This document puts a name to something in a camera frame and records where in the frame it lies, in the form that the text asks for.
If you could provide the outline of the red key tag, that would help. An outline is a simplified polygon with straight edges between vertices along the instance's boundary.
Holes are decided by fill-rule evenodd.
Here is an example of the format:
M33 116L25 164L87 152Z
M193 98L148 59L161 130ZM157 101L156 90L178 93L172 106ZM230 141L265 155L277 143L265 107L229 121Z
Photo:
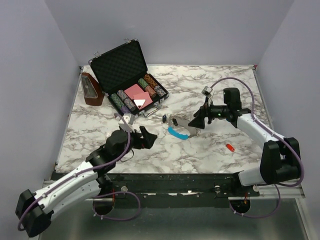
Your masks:
M230 150L231 152L234 152L235 151L235 148L231 145L231 144L226 144L226 147L228 150Z

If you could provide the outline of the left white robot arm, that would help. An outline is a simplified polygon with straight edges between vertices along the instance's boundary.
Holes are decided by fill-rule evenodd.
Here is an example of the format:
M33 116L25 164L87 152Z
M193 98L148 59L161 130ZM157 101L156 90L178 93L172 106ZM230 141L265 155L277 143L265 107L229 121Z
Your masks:
M56 213L55 207L62 206L63 200L83 185L96 182L93 191L101 198L107 197L111 185L105 174L131 149L151 149L157 135L144 126L140 131L119 129L106 139L105 144L93 151L76 169L54 183L36 191L23 191L18 198L15 214L19 219L17 229L35 237L46 230Z

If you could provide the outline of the black key fob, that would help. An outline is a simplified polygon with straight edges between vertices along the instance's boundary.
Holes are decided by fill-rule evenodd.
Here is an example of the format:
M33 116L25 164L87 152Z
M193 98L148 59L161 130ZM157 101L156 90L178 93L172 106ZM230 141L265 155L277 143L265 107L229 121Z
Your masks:
M178 122L177 122L177 120L176 120L175 118L172 119L172 122L173 122L173 124L174 124L175 126L178 126Z
M167 116L166 116L165 114L162 116L162 122L163 122L163 123L166 123L166 122L167 122Z

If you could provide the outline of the blue silver carabiner keyring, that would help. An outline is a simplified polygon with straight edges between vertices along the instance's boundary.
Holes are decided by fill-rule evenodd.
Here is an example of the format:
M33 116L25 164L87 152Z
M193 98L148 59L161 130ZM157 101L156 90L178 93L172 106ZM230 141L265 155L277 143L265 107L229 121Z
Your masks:
M178 126L173 124L173 119L177 120ZM195 127L189 127L188 123L190 121L191 118L185 114L171 114L167 119L167 132L179 140L188 140L197 137L201 130Z

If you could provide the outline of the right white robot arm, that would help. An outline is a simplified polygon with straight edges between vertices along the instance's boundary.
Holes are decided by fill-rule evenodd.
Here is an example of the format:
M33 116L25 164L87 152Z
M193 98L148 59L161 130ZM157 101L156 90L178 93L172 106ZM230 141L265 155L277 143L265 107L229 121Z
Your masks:
M227 120L262 149L259 167L236 173L236 180L230 183L234 195L243 195L248 186L279 184L302 177L298 141L278 135L259 121L250 109L243 108L238 88L223 90L223 105L213 104L211 87L206 86L202 94L206 97L205 102L193 115L188 124L190 127L204 129L214 119Z

